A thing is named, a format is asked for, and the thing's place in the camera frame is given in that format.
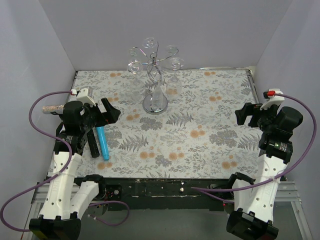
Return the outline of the chrome wine glass rack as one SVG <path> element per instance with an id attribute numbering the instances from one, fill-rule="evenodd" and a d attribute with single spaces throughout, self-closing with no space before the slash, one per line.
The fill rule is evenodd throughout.
<path id="1" fill-rule="evenodd" d="M 154 67 L 159 68 L 161 71 L 161 75 L 162 75 L 161 86 L 162 86 L 163 85 L 163 74 L 162 74 L 162 70 L 161 70 L 161 62 L 166 61 L 166 60 L 170 60 L 171 58 L 175 58 L 177 54 L 174 56 L 167 56 L 166 58 L 159 59 L 157 51 L 154 51 L 150 55 L 147 55 L 142 49 L 140 49 L 138 47 L 133 47 L 133 48 L 136 48 L 140 62 L 143 64 L 143 66 L 146 66 L 147 76 L 152 81 L 152 84 L 150 86 L 151 87 L 154 86 L 154 88 L 155 88 L 157 85 L 156 81 L 151 76 L 151 72 L 152 72 L 152 70 L 154 70 Z M 160 115 L 167 110 L 169 101 L 162 91 L 162 93 L 163 93 L 162 109 L 157 112 L 153 111 L 151 109 L 151 99 L 153 96 L 153 92 L 154 92 L 154 90 L 144 97 L 144 99 L 142 101 L 142 107 L 148 114 Z"/>

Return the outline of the ribbed stemmed wine glass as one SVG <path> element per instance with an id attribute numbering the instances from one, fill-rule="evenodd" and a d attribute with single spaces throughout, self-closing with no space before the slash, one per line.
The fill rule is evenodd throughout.
<path id="1" fill-rule="evenodd" d="M 163 92 L 161 89 L 161 83 L 162 83 L 161 70 L 159 68 L 154 67 L 154 70 L 152 70 L 150 75 L 156 81 L 156 87 L 154 88 L 154 92 L 152 94 L 150 107 L 154 112 L 159 112 L 162 109 L 162 104 L 164 101 Z"/>

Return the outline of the ribbed short glass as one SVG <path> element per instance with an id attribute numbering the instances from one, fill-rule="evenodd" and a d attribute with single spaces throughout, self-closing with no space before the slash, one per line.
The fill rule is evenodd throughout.
<path id="1" fill-rule="evenodd" d="M 184 60 L 180 57 L 172 57 L 167 65 L 167 69 L 173 75 L 166 81 L 166 93 L 170 98 L 177 98 L 182 91 L 182 82 L 177 76 L 178 70 L 184 66 Z"/>

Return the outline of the clear wine glass back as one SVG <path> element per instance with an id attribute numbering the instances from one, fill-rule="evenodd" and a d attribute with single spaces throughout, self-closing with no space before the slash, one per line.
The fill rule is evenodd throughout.
<path id="1" fill-rule="evenodd" d="M 165 51 L 166 51 L 166 55 L 167 56 L 175 56 L 176 54 L 179 53 L 179 49 L 177 46 L 175 45 L 168 45 L 166 48 L 165 48 Z"/>

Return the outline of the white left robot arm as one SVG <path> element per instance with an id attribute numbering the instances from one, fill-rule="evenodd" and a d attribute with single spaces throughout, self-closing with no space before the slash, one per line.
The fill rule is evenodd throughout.
<path id="1" fill-rule="evenodd" d="M 100 156 L 94 129 L 117 122 L 121 112 L 107 98 L 98 105 L 90 100 L 74 100 L 64 105 L 43 107 L 45 114 L 58 115 L 61 124 L 56 129 L 53 149 L 53 180 L 37 218 L 29 223 L 29 230 L 40 240 L 76 240 L 81 231 L 81 218 L 90 202 L 106 196 L 102 177 L 86 177 L 78 192 L 72 195 L 78 165 L 81 163 L 85 145 L 91 156 Z"/>

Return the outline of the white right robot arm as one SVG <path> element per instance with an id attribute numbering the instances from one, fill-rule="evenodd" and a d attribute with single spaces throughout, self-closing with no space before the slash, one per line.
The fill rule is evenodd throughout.
<path id="1" fill-rule="evenodd" d="M 261 109 L 261 104 L 245 103 L 236 110 L 238 125 L 248 116 L 248 126 L 262 132 L 258 143 L 258 171 L 255 178 L 242 173 L 232 174 L 226 186 L 227 195 L 234 199 L 226 230 L 242 240 L 274 240 L 279 230 L 273 226 L 273 209 L 280 179 L 293 154 L 290 141 L 293 130 L 303 121 L 303 115 L 292 107 L 276 104 Z"/>

